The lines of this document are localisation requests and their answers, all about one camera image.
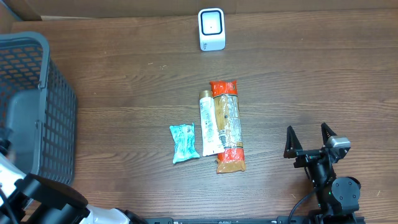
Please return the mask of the white tube with gold cap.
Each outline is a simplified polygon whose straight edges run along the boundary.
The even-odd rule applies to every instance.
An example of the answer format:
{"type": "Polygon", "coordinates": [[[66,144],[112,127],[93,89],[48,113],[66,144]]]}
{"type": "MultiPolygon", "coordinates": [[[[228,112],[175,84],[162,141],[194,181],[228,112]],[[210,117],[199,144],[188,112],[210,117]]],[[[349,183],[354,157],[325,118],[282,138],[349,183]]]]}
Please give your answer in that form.
{"type": "Polygon", "coordinates": [[[211,90],[199,94],[203,156],[224,152],[216,123],[215,101],[211,90]]]}

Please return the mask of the teal tissue pack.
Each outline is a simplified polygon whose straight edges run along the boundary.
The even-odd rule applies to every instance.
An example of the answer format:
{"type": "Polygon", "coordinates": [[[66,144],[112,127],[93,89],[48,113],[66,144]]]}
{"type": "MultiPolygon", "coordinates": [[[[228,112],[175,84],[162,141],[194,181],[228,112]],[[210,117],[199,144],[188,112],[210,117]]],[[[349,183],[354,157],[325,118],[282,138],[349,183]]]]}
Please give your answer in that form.
{"type": "Polygon", "coordinates": [[[195,149],[195,124],[180,124],[170,126],[170,132],[174,140],[173,164],[189,159],[199,158],[195,149]]]}

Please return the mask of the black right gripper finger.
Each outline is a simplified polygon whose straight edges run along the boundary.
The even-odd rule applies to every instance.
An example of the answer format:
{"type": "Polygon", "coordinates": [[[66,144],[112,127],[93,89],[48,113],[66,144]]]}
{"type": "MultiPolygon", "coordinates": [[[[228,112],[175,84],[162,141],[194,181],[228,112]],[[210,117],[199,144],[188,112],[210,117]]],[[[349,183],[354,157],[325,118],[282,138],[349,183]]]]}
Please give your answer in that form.
{"type": "Polygon", "coordinates": [[[336,133],[326,124],[321,124],[322,138],[324,146],[331,146],[336,133]]]}
{"type": "Polygon", "coordinates": [[[302,152],[303,148],[298,140],[292,126],[287,128],[287,140],[284,150],[284,158],[295,158],[298,152],[302,152]]]}

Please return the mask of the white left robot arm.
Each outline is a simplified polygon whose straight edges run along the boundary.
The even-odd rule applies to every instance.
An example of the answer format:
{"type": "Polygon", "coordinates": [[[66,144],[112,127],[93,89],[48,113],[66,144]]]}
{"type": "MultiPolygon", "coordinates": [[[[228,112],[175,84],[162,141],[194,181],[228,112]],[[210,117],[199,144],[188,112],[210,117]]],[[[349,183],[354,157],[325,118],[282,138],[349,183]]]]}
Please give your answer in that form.
{"type": "Polygon", "coordinates": [[[10,129],[1,128],[1,223],[23,223],[33,201],[40,205],[26,223],[146,223],[129,210],[92,206],[66,184],[23,173],[8,158],[10,134],[10,129]]]}

